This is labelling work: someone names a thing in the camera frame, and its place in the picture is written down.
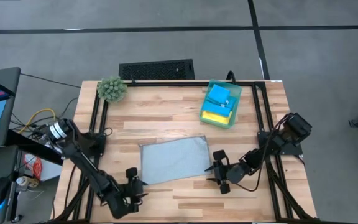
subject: blue sponge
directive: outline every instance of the blue sponge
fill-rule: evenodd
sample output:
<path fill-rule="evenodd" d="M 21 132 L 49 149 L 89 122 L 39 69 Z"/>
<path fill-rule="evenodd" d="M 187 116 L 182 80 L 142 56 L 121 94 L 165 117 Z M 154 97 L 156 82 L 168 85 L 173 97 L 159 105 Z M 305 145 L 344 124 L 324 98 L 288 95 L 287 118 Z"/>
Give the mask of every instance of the blue sponge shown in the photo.
<path fill-rule="evenodd" d="M 224 105 L 224 107 L 229 108 L 230 110 L 233 110 L 234 105 L 236 104 L 237 99 L 233 96 L 229 96 L 227 98 L 228 104 Z"/>
<path fill-rule="evenodd" d="M 213 104 L 213 103 L 211 103 L 209 101 L 205 101 L 202 110 L 206 110 L 206 111 L 212 112 L 214 114 L 222 115 L 222 116 L 225 116 L 225 117 L 229 116 L 230 111 L 231 111 L 227 107 L 222 107 L 222 106 Z"/>
<path fill-rule="evenodd" d="M 207 96 L 209 101 L 217 104 L 226 104 L 226 100 L 230 95 L 230 90 L 220 87 L 216 84 L 212 87 L 212 90 Z"/>

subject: black grate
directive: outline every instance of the black grate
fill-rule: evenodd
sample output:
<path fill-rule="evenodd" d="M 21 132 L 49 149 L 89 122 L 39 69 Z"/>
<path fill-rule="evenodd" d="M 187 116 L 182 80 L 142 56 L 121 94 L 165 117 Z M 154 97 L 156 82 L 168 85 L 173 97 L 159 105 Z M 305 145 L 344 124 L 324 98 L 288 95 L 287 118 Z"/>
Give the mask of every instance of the black grate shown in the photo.
<path fill-rule="evenodd" d="M 193 60 L 125 63 L 119 65 L 123 80 L 194 80 Z"/>

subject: clear plastic container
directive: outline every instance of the clear plastic container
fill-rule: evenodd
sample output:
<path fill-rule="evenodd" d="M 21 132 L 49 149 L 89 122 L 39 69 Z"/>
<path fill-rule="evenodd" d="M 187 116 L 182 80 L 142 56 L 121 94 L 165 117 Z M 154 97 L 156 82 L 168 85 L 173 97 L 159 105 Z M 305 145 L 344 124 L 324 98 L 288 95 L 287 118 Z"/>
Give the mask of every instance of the clear plastic container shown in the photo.
<path fill-rule="evenodd" d="M 210 91 L 212 90 L 212 87 L 214 85 L 218 85 L 218 86 L 223 87 L 223 88 L 225 88 L 227 90 L 230 90 L 230 96 L 234 97 L 237 100 L 236 103 L 233 106 L 232 115 L 230 117 L 229 124 L 222 124 L 222 123 L 219 123 L 219 122 L 211 121 L 210 119 L 202 118 L 201 117 L 201 115 L 203 113 L 203 107 L 202 106 L 201 106 L 201 110 L 200 110 L 200 113 L 199 113 L 200 120 L 202 122 L 205 122 L 205 123 L 208 123 L 208 124 L 213 124 L 213 125 L 218 126 L 220 128 L 229 129 L 236 122 L 237 107 L 239 106 L 242 87 L 234 85 L 234 84 L 231 84 L 231 83 L 220 82 L 220 81 L 217 81 L 217 80 L 210 80 L 209 84 L 208 84 L 208 89 L 207 89 L 205 97 L 204 97 L 203 105 L 204 105 L 204 103 L 206 101 L 206 96 L 210 93 Z"/>

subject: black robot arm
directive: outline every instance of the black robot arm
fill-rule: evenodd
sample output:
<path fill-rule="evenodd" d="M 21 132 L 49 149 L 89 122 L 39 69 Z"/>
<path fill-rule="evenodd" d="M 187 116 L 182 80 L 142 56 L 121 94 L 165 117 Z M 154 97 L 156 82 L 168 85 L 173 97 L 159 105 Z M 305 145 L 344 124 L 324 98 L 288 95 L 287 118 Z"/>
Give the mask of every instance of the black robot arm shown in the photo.
<path fill-rule="evenodd" d="M 142 203 L 143 183 L 137 176 L 135 167 L 127 170 L 127 184 L 118 184 L 113 176 L 99 170 L 89 159 L 91 149 L 98 143 L 103 134 L 81 133 L 75 123 L 69 119 L 62 119 L 49 126 L 45 138 L 61 152 L 62 156 L 69 158 L 88 179 L 102 204 L 107 204 L 114 218 L 122 218 L 128 213 L 139 211 Z"/>
<path fill-rule="evenodd" d="M 214 152 L 215 161 L 207 170 L 214 170 L 215 178 L 209 180 L 213 180 L 219 185 L 221 183 L 227 185 L 227 180 L 233 184 L 238 184 L 245 175 L 253 175 L 258 171 L 267 157 L 276 155 L 284 147 L 297 147 L 302 140 L 310 135 L 310 132 L 311 125 L 308 122 L 298 113 L 289 113 L 263 139 L 259 149 L 247 152 L 239 159 L 239 162 L 230 164 L 224 150 Z M 226 165 L 222 163 L 222 160 L 225 158 Z M 228 186 L 221 187 L 221 190 L 223 190 L 222 194 L 230 192 Z"/>

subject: butcher block tabletop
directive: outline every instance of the butcher block tabletop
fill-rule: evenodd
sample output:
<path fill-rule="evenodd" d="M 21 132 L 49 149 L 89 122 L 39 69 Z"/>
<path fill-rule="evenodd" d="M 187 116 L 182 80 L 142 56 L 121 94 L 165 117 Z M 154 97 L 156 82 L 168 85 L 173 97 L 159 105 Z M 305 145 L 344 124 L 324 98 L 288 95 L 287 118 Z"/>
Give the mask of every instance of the butcher block tabletop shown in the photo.
<path fill-rule="evenodd" d="M 273 121 L 276 123 L 289 112 L 284 85 L 282 82 L 265 83 Z M 97 81 L 86 81 L 81 86 L 74 122 L 84 133 L 90 126 L 97 84 Z M 231 129 L 221 129 L 200 121 L 200 106 L 206 90 L 206 86 L 128 87 L 127 95 L 122 101 L 110 103 L 108 106 L 106 127 L 112 128 L 113 133 L 107 137 L 99 169 L 112 175 L 120 184 L 127 182 L 125 170 L 130 167 L 137 167 L 141 178 L 139 144 L 160 143 L 190 136 L 206 136 L 211 161 L 212 153 L 217 150 L 224 149 L 230 160 L 236 162 L 247 151 L 257 148 L 259 127 L 251 87 L 242 87 L 236 123 Z M 262 94 L 258 94 L 264 112 Z M 95 130 L 99 126 L 102 107 L 103 104 L 100 103 Z M 268 126 L 265 113 L 263 118 L 265 126 Z M 282 156 L 282 161 L 289 191 L 304 210 L 315 217 L 316 212 L 303 164 L 294 156 Z M 73 166 L 69 160 L 63 163 L 55 197 L 57 215 L 64 209 Z M 219 186 L 206 180 L 207 177 L 213 177 L 213 174 L 145 186 L 145 192 L 149 194 L 143 198 L 139 212 L 130 213 L 119 220 L 112 217 L 108 206 L 101 207 L 99 199 L 95 196 L 91 222 L 275 221 L 265 169 L 262 171 L 259 188 L 255 192 L 248 192 L 231 184 L 231 192 L 222 195 Z M 76 169 L 68 201 L 76 193 L 79 179 L 80 171 Z M 253 189 L 256 180 L 257 175 L 245 176 L 240 184 Z M 278 189 L 277 194 L 281 215 L 285 217 L 283 197 Z M 85 192 L 80 218 L 85 217 L 87 197 L 88 193 Z"/>

